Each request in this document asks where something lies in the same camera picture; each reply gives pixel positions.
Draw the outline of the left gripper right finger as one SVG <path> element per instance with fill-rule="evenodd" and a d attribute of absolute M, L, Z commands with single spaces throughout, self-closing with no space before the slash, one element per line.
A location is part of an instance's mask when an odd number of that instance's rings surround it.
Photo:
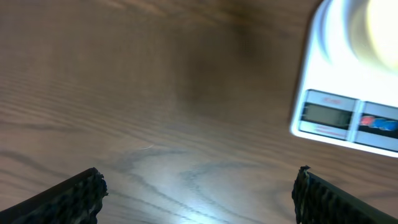
<path fill-rule="evenodd" d="M 397 219 L 368 205 L 302 166 L 292 191 L 300 224 L 397 224 Z"/>

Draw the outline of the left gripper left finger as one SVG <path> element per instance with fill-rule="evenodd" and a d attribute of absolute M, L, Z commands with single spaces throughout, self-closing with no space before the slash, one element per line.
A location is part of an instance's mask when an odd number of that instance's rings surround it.
<path fill-rule="evenodd" d="M 104 176 L 93 167 L 1 211 L 1 223 L 97 224 L 107 195 Z"/>

